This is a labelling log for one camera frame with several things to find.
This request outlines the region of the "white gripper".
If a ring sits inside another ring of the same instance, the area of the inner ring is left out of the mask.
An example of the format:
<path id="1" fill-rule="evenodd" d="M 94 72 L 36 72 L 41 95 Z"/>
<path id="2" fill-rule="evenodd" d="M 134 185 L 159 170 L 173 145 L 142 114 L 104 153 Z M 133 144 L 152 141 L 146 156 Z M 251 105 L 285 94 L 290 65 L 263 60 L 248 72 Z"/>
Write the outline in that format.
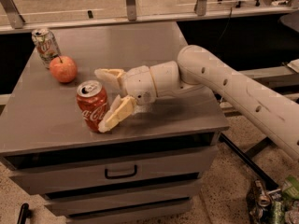
<path id="1" fill-rule="evenodd" d="M 116 127 L 120 122 L 131 116 L 138 105 L 153 103 L 157 93 L 150 69 L 143 65 L 127 72 L 123 69 L 98 68 L 94 74 L 111 88 L 122 91 L 125 97 L 116 96 L 110 109 L 98 124 L 98 131 L 106 133 Z"/>

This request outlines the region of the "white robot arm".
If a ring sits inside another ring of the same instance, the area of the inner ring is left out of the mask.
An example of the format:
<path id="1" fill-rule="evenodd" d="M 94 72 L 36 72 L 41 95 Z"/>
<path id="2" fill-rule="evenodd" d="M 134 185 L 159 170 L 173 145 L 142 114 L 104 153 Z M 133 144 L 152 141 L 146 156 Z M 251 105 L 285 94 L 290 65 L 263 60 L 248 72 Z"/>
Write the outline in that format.
<path id="1" fill-rule="evenodd" d="M 290 157 L 299 159 L 299 104 L 225 64 L 208 50 L 184 47 L 176 61 L 129 71 L 97 69 L 97 78 L 122 91 L 98 131 L 105 133 L 135 111 L 164 96 L 180 97 L 204 85 L 219 94 Z"/>

